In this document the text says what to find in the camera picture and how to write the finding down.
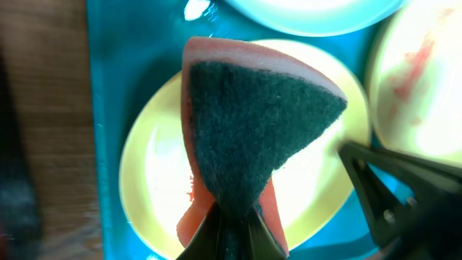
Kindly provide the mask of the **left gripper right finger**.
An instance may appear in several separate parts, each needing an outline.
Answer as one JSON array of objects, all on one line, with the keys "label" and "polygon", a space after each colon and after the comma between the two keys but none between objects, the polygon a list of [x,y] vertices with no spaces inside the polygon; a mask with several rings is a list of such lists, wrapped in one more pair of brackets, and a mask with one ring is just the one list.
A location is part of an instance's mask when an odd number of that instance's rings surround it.
[{"label": "left gripper right finger", "polygon": [[[339,157],[383,259],[461,259],[460,168],[355,142],[344,144]],[[412,195],[398,200],[373,167],[406,184]]]}]

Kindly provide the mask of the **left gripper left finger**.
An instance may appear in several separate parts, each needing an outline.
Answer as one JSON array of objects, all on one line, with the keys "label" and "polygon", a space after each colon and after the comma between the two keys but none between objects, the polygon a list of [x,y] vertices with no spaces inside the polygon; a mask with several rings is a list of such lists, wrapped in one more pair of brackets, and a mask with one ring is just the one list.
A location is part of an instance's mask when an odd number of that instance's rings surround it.
[{"label": "left gripper left finger", "polygon": [[286,260],[259,213],[241,219],[213,203],[191,242],[177,260]]}]

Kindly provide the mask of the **green rimmed plate front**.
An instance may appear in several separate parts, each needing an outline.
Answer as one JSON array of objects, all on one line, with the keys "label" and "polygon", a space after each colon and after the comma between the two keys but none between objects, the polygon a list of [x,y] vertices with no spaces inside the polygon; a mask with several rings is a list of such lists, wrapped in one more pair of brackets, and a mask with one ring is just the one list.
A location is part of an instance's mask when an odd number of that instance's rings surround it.
[{"label": "green rimmed plate front", "polygon": [[[329,53],[291,40],[262,40],[261,45],[317,69],[348,100],[339,120],[273,174],[282,227],[289,249],[294,249],[323,228],[352,192],[337,150],[348,140],[370,143],[367,98],[356,76]],[[129,223],[166,259],[183,251],[176,227],[194,198],[180,125],[180,86],[181,76],[176,74],[144,106],[126,139],[119,171],[120,198]]]}]

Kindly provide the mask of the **green rimmed plate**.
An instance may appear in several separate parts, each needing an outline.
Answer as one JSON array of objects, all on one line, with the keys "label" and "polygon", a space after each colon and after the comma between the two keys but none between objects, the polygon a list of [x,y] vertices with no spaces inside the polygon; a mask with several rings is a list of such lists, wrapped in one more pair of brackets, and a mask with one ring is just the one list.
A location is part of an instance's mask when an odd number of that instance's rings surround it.
[{"label": "green rimmed plate", "polygon": [[366,85],[386,149],[461,166],[461,0],[410,1],[387,19]]},{"label": "green rimmed plate", "polygon": [[[294,249],[323,228],[352,192],[337,150],[348,140],[370,143],[367,98],[356,76],[329,53],[291,40],[262,40],[261,45],[317,69],[348,100],[339,120],[273,174],[282,227],[289,249]],[[180,125],[180,86],[181,76],[176,74],[144,106],[126,139],[119,171],[120,198],[129,223],[166,259],[183,251],[176,227],[194,198]]]}]

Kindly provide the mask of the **green and orange sponge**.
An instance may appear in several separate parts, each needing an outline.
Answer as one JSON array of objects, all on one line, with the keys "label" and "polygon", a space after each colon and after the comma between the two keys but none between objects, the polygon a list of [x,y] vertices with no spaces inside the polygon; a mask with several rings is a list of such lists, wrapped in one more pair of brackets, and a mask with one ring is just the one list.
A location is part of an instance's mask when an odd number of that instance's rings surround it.
[{"label": "green and orange sponge", "polygon": [[198,195],[188,214],[198,219],[186,247],[216,202],[237,219],[255,209],[287,257],[272,173],[346,107],[335,83],[293,56],[241,40],[190,38],[180,114]]}]

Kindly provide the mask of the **light blue plate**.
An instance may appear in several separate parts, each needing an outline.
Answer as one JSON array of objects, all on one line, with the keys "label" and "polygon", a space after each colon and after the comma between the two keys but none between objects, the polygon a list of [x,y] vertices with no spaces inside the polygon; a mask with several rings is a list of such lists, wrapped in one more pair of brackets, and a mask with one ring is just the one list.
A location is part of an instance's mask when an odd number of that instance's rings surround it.
[{"label": "light blue plate", "polygon": [[291,35],[352,33],[385,19],[407,0],[227,0],[251,20]]}]

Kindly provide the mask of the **black tray with red liquid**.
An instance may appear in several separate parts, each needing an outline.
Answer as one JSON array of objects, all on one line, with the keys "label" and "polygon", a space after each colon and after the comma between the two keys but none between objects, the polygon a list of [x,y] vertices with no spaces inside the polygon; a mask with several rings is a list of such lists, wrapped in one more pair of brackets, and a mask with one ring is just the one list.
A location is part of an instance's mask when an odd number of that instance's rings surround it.
[{"label": "black tray with red liquid", "polygon": [[42,230],[38,198],[22,147],[4,60],[1,60],[1,258],[38,257]]}]

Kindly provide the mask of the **teal plastic tray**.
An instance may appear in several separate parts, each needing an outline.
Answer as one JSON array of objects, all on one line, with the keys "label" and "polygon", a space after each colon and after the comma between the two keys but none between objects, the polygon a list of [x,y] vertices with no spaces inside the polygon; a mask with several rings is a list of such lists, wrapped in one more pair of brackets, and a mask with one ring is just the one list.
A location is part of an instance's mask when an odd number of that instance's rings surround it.
[{"label": "teal plastic tray", "polygon": [[[180,70],[181,49],[192,35],[256,40],[282,38],[318,47],[339,59],[361,82],[378,33],[376,22],[409,1],[385,1],[368,27],[338,36],[300,37],[271,30],[226,1],[87,1],[97,183],[105,259],[162,259],[137,237],[119,199],[118,170],[126,136],[156,91]],[[378,252],[357,195],[290,259],[365,259]]]}]

